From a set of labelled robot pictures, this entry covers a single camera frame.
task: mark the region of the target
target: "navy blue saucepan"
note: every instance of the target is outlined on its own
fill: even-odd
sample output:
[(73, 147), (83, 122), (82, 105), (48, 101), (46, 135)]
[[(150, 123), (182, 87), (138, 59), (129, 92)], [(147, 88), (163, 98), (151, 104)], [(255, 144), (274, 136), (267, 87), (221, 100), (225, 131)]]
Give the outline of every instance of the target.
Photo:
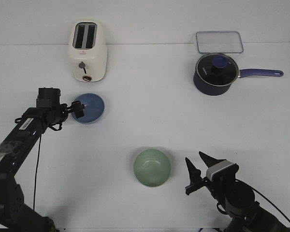
[(239, 70), (231, 57), (220, 53), (209, 53), (196, 63), (193, 81), (202, 93), (216, 96), (225, 93), (237, 78), (252, 75), (283, 76), (284, 73), (280, 70), (268, 69)]

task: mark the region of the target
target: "cable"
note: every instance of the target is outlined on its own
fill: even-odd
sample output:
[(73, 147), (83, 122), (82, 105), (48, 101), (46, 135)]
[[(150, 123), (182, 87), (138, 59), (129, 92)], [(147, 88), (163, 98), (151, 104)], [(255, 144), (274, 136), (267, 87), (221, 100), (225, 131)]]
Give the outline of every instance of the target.
[(35, 193), (36, 193), (36, 190), (37, 190), (37, 175), (38, 175), (38, 167), (39, 167), (39, 160), (40, 160), (41, 140), (42, 140), (42, 135), (40, 136), (39, 150), (38, 150), (38, 157), (37, 157), (37, 165), (36, 165), (36, 168), (35, 168), (34, 191), (33, 191), (33, 210), (35, 210)]
[[(242, 182), (244, 184), (246, 184), (244, 181), (241, 181), (239, 179), (235, 179), (236, 181)], [(290, 219), (276, 206), (274, 205), (273, 202), (271, 202), (267, 197), (265, 197), (262, 193), (260, 193), (258, 190), (256, 190), (255, 188), (253, 188), (252, 186), (248, 185), (250, 188), (252, 188), (256, 193), (258, 193), (260, 196), (262, 196), (265, 200), (267, 200), (278, 212), (281, 213), (282, 216), (284, 216), (284, 218), (290, 223)]]
[(217, 232), (222, 232), (219, 228), (210, 228), (210, 229), (215, 230), (215, 231), (217, 231)]

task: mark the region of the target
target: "white toaster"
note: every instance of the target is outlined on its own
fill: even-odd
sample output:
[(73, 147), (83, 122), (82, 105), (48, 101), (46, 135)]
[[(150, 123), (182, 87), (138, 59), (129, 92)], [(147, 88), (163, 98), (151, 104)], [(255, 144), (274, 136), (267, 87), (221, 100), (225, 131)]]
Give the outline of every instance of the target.
[(103, 27), (96, 20), (80, 20), (72, 28), (69, 58), (76, 80), (94, 82), (105, 75), (107, 47)]

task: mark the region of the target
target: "lid knob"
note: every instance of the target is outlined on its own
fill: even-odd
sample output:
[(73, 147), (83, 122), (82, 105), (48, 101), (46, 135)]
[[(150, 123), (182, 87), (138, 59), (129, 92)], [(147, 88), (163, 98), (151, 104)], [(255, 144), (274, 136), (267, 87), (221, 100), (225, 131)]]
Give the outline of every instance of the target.
[(216, 55), (213, 59), (213, 65), (218, 69), (223, 69), (228, 65), (229, 60), (224, 55)]

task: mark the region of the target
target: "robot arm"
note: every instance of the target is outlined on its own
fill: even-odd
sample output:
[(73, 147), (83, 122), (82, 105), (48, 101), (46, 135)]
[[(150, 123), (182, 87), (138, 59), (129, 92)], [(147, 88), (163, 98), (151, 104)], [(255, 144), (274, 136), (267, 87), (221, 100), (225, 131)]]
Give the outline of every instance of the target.
[(29, 108), (10, 134), (0, 144), (0, 224), (22, 232), (55, 232), (55, 225), (24, 204), (24, 195), (15, 181), (15, 174), (47, 128), (58, 131), (68, 113), (84, 115), (79, 101), (71, 107), (59, 103), (60, 90), (40, 88), (37, 107)]
[(259, 206), (252, 187), (235, 179), (239, 170), (237, 164), (215, 159), (203, 152), (199, 154), (208, 167), (206, 177), (201, 178), (201, 171), (186, 158), (190, 176), (186, 194), (207, 187), (218, 202), (219, 212), (232, 218), (225, 232), (290, 232), (274, 215)]

